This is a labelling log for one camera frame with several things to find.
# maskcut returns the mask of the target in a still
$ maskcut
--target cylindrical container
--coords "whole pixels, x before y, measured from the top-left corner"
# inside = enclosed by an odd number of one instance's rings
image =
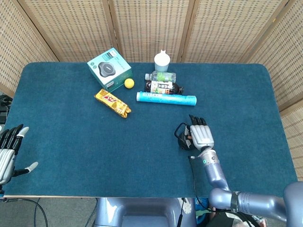
[[[180,95],[167,95],[167,94],[155,94],[149,92],[137,92],[138,102],[148,103],[167,103],[177,105],[196,105],[196,96],[180,96]]]
[[[165,51],[161,50],[159,54],[156,54],[154,61],[156,71],[167,72],[170,63],[170,57],[165,53]]]
[[[158,94],[182,94],[184,91],[183,87],[179,87],[178,84],[173,82],[162,82],[147,80],[145,83],[146,92],[158,93]]]
[[[158,72],[154,71],[151,74],[145,74],[145,80],[155,80],[164,82],[176,82],[177,75],[174,72]]]

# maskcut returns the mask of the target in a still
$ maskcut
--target wicker room divider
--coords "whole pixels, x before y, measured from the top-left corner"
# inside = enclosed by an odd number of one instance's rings
[[[303,0],[0,0],[0,89],[14,95],[33,61],[261,63],[273,82],[303,179]]]

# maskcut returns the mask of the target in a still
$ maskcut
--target dark bottle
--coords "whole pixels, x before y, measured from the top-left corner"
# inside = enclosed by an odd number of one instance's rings
[[[158,94],[182,94],[184,88],[179,87],[178,84],[172,82],[162,82],[147,80],[145,84],[145,91]]]

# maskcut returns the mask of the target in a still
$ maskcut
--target white robotic hand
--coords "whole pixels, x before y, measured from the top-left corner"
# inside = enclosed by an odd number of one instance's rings
[[[194,117],[189,115],[193,125],[190,126],[190,134],[194,146],[202,151],[206,147],[214,147],[214,139],[209,127],[203,118]]]

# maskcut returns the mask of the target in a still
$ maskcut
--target white cup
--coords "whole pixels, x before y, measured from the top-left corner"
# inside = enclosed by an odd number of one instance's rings
[[[156,54],[154,61],[156,71],[167,72],[170,63],[170,57],[165,53],[165,51],[161,50],[159,54]]]

